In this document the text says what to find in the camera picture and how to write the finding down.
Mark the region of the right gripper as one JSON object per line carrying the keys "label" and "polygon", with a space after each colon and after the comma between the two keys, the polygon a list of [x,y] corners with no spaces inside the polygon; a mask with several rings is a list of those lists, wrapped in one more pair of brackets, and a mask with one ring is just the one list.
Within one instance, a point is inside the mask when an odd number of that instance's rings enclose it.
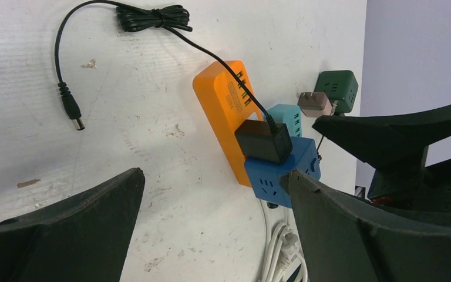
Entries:
{"label": "right gripper", "polygon": [[321,116],[312,127],[377,169],[367,197],[378,208],[451,228],[451,159],[425,166],[424,149],[451,136],[451,105],[405,115]]}

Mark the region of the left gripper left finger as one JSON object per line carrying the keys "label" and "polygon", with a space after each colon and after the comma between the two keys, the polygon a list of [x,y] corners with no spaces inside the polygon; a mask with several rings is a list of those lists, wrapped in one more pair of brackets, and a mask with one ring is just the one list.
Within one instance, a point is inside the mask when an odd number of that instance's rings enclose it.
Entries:
{"label": "left gripper left finger", "polygon": [[0,222],[0,281],[119,281],[144,185],[132,168]]}

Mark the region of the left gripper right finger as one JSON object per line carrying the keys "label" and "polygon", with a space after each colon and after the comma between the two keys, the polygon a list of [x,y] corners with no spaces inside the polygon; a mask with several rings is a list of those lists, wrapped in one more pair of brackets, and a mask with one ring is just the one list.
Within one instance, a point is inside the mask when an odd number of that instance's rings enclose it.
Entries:
{"label": "left gripper right finger", "polygon": [[280,186],[310,281],[451,281],[451,213],[375,205],[298,170]]}

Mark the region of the green cube plug adapter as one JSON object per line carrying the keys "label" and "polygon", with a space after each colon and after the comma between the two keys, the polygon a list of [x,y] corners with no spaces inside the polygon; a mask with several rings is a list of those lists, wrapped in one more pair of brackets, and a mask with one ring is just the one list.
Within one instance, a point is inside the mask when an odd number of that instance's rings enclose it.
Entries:
{"label": "green cube plug adapter", "polygon": [[336,114],[352,112],[358,92],[358,82],[351,70],[326,70],[319,74],[315,92],[324,92],[331,103],[336,103]]}

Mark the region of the white charger plug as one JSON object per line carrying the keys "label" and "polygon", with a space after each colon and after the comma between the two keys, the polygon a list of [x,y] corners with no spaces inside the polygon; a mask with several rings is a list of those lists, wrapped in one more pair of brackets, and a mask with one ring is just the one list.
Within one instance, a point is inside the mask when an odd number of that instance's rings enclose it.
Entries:
{"label": "white charger plug", "polygon": [[309,118],[332,116],[336,104],[331,103],[325,92],[301,92],[298,99],[301,112]]}

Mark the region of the teal power strip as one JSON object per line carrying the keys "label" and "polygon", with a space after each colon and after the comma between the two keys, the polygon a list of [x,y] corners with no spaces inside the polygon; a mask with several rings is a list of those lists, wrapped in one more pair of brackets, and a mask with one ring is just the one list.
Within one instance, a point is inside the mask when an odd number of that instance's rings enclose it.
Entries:
{"label": "teal power strip", "polygon": [[267,110],[276,123],[285,123],[290,136],[302,137],[301,109],[298,105],[277,104]]}

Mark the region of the blue plug adapter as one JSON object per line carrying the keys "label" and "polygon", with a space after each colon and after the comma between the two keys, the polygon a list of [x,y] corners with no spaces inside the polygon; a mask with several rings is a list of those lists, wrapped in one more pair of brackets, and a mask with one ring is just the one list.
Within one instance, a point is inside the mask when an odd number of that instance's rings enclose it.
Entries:
{"label": "blue plug adapter", "polygon": [[291,198],[281,187],[280,180],[293,170],[300,170],[313,178],[321,178],[317,146],[314,139],[292,137],[293,149],[286,161],[276,164],[248,157],[244,167],[258,199],[291,208]]}

